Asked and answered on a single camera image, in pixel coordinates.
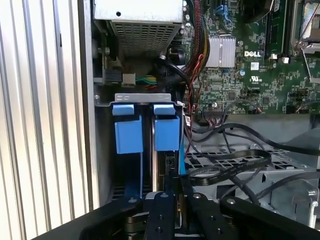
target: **silver heatsink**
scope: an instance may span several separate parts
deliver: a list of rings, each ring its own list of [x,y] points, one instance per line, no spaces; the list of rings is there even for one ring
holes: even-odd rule
[[[93,14],[110,22],[125,56],[156,57],[183,23],[183,0],[95,0]]]
[[[207,68],[234,68],[236,64],[236,39],[230,36],[213,36],[209,39],[210,54]]]

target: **blue connector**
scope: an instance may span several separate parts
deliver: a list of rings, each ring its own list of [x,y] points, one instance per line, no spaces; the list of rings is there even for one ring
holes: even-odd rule
[[[228,14],[228,6],[227,5],[220,5],[215,9],[215,15],[217,16],[224,16],[224,19],[228,22],[228,23],[232,23],[232,21],[229,18],[229,14]]]
[[[153,105],[155,150],[178,151],[180,139],[180,118],[176,115],[173,104]]]
[[[117,154],[134,154],[144,151],[141,115],[136,120],[125,119],[126,116],[134,114],[135,106],[133,104],[113,105],[112,115],[124,117],[124,120],[114,123]]]

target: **green circuit board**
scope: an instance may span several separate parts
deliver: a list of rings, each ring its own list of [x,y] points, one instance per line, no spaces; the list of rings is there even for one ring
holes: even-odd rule
[[[275,14],[271,17],[271,24],[267,26],[268,17],[244,24],[240,3],[232,1],[233,6],[228,8],[228,23],[224,16],[214,14],[213,7],[206,12],[206,25],[211,37],[230,35],[236,38],[235,67],[208,68],[201,74],[203,83],[198,112],[222,112],[224,107],[234,100],[246,99],[258,105],[263,114],[292,114],[303,103],[320,100],[320,84],[310,83],[307,78],[303,60],[300,57],[291,57],[290,63],[281,60],[265,59],[265,54],[281,51],[283,28],[285,24],[285,6],[275,1]],[[192,49],[193,28],[186,21],[182,45],[187,58]],[[270,44],[266,49],[267,34]],[[254,56],[245,56],[245,52]],[[308,58],[308,66],[313,76],[320,77],[320,59]],[[301,113],[319,113],[320,105],[312,104]],[[246,105],[237,105],[233,114],[250,114]]]

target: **black cable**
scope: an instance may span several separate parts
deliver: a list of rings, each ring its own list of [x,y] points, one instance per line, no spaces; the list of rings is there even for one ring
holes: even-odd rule
[[[237,134],[234,134],[234,133],[229,133],[229,132],[225,132],[223,131],[224,133],[224,141],[225,143],[229,143],[228,140],[227,140],[227,137],[226,135],[228,136],[232,136],[232,137],[237,137],[237,138],[242,138],[242,139],[247,139],[247,140],[250,140],[251,142],[254,142],[255,144],[257,144],[262,150],[266,150],[264,148],[264,146],[258,142],[257,140],[251,138],[251,137],[248,137],[248,136],[242,136],[242,135],[237,135]],[[259,172],[261,172],[261,170],[263,169],[263,167],[259,167],[255,170],[255,172],[250,176],[248,177],[246,180],[243,181],[244,184],[247,184],[248,182],[250,182],[252,179],[254,179],[258,174]],[[230,193],[232,193],[233,191],[237,190],[238,186],[234,185],[233,187],[229,188],[227,191],[225,191],[225,193],[222,195],[222,197],[220,199],[223,199],[225,196],[229,195]]]
[[[256,171],[250,177],[248,177],[246,180],[243,181],[243,184],[247,184],[252,179],[254,179],[261,172],[262,169],[263,167],[257,168]],[[230,193],[237,190],[237,188],[238,188],[237,185],[234,185],[233,187],[229,188],[227,191],[225,191],[225,193],[222,195],[220,199],[223,199],[225,196],[228,196]]]
[[[231,132],[225,132],[225,134],[228,135],[228,136],[249,140],[249,141],[254,142],[255,144],[257,144],[262,150],[264,150],[264,151],[266,150],[265,147],[259,141],[255,140],[252,137],[238,135],[238,134],[234,134],[234,133],[231,133]]]
[[[231,154],[232,152],[231,152],[230,144],[229,144],[227,136],[226,136],[226,131],[223,130],[222,135],[223,135],[223,139],[225,141],[225,145],[228,148],[229,153]]]
[[[220,121],[217,122],[215,125],[213,126],[209,126],[209,127],[200,127],[198,129],[196,128],[193,128],[192,129],[192,132],[196,133],[196,134],[206,134],[212,130],[214,130],[217,126],[219,125],[222,125],[226,122],[226,119],[227,119],[227,116],[228,116],[228,111],[230,110],[230,108],[236,104],[239,104],[239,103],[242,103],[242,104],[249,104],[251,106],[253,106],[255,109],[259,109],[259,107],[255,104],[253,104],[252,102],[250,102],[249,100],[245,100],[245,99],[238,99],[238,100],[235,100],[231,103],[229,103],[225,108],[224,108],[224,111],[221,115],[221,117],[217,117],[217,118],[220,118]]]
[[[171,69],[173,72],[178,74],[182,78],[182,80],[186,82],[188,86],[190,86],[190,78],[172,62],[168,60],[163,60],[161,58],[157,58],[156,62],[159,63],[160,65],[166,66],[168,69]]]
[[[186,122],[184,122],[184,133],[191,145],[191,147],[193,148],[193,150],[200,154],[201,156],[209,159],[208,157],[210,157],[209,155],[206,155],[200,151],[198,151],[198,149],[196,148],[196,146],[193,144],[192,142],[192,139],[191,139],[191,136],[190,136],[190,133],[187,131],[188,129],[188,126],[186,124]],[[215,169],[219,169],[219,171],[221,170],[220,168],[218,168],[218,166],[210,166],[211,168],[215,168]],[[230,179],[235,185],[237,185],[250,199],[250,201],[253,203],[253,204],[256,204],[256,205],[260,205],[259,201],[257,200],[257,198],[255,197],[255,194],[253,193],[253,191],[246,185],[246,184],[243,184],[242,181],[237,177],[237,176],[234,176],[233,178]]]
[[[320,156],[320,150],[318,150],[318,149],[302,148],[302,147],[297,147],[297,146],[289,146],[289,145],[280,144],[280,143],[271,141],[270,139],[261,135],[257,131],[253,130],[252,128],[250,128],[246,125],[240,124],[240,123],[226,123],[222,126],[216,127],[204,138],[193,140],[193,142],[195,142],[195,143],[205,142],[208,139],[210,139],[214,134],[221,132],[225,129],[242,129],[242,130],[252,134],[256,138],[260,139],[262,142],[264,142],[264,143],[266,143],[276,149],[282,149],[282,150],[286,150],[286,151],[294,152],[294,153],[299,153],[299,154]]]
[[[233,167],[230,167],[224,171],[221,171],[215,175],[212,176],[206,176],[206,177],[198,177],[193,176],[190,177],[190,182],[193,186],[209,186],[213,184],[218,184],[220,182],[223,182],[225,180],[231,179],[234,176],[243,173],[245,171],[250,171],[256,168],[262,168],[266,165],[271,164],[270,158],[260,158],[255,159],[243,163],[239,163]]]
[[[266,189],[258,192],[256,194],[256,197],[258,199],[262,199],[263,197],[267,196],[270,194],[272,191],[276,190],[277,188],[282,187],[283,185],[296,181],[296,180],[310,180],[310,179],[319,179],[320,178],[320,172],[319,171],[314,171],[314,172],[304,172],[292,176],[288,176],[284,179],[281,179],[280,181],[277,181],[275,184],[267,187]]]

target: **metal side panel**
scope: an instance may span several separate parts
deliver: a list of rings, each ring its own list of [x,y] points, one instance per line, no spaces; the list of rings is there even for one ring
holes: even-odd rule
[[[89,211],[78,3],[0,5],[0,232],[29,240]]]

